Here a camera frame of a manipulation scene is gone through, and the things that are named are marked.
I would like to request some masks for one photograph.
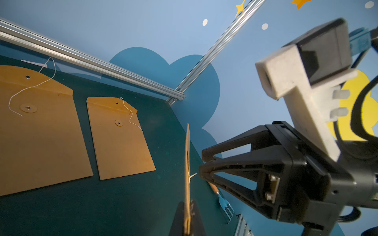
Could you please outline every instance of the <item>dark blue cloud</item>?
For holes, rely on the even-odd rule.
[[[110,62],[161,83],[176,88],[201,60],[201,55],[189,55],[168,64],[164,58],[146,48],[127,48],[116,54]],[[201,156],[202,149],[217,144],[202,127],[209,121],[218,105],[220,84],[210,64],[185,91],[186,98],[172,106],[177,119],[186,130],[189,124],[191,141]]]

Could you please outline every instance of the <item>metal fork tines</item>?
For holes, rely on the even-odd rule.
[[[221,195],[220,195],[220,193],[218,192],[217,193],[218,194],[218,197],[219,197],[219,204],[220,204],[220,206],[222,207],[222,209],[223,209],[223,211],[225,211],[225,213],[226,213],[226,215],[227,215],[227,217],[228,217],[228,219],[229,219],[229,221],[228,221],[228,223],[230,223],[231,222],[231,218],[232,218],[232,216],[234,215],[234,209],[232,208],[232,206],[230,205],[230,203],[226,200],[226,199],[224,199]]]

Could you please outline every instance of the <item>screw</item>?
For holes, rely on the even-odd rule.
[[[273,199],[273,196],[271,193],[265,193],[265,198],[268,200],[268,201],[271,201]]]
[[[270,181],[277,181],[277,176],[274,175],[268,175]]]

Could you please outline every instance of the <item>robotic arm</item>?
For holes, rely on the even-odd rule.
[[[348,114],[346,108],[339,107],[339,100],[350,93],[341,88],[357,76],[351,68],[351,51],[366,50],[363,40],[367,35],[368,46],[378,50],[378,29],[356,33],[356,41],[350,42],[346,21],[337,19],[257,62],[263,89],[273,99],[285,99],[295,128],[273,122],[204,149],[202,160],[206,163],[200,166],[200,176],[269,219],[302,224],[303,236],[328,236],[336,222],[358,218],[361,212],[357,207],[378,208],[376,137],[367,142],[344,142],[339,135],[336,142],[326,125],[335,122],[337,128],[338,117]],[[378,77],[361,92],[362,101],[377,82]],[[353,112],[359,120],[352,119],[351,124],[357,135],[362,133],[361,106],[357,99]],[[215,157],[249,143],[248,153]],[[217,172],[253,180],[257,188],[250,190]],[[339,217],[345,205],[353,206],[354,211]]]

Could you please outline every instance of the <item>fork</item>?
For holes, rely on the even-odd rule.
[[[213,189],[213,191],[218,195],[219,197],[219,204],[220,206],[222,207],[223,211],[225,211],[229,221],[228,221],[228,224],[231,222],[231,218],[232,216],[234,215],[234,209],[232,208],[232,206],[230,205],[230,203],[224,199],[221,195],[220,195],[220,192],[219,192],[219,189],[217,186],[215,186],[214,184],[208,182],[210,187]]]

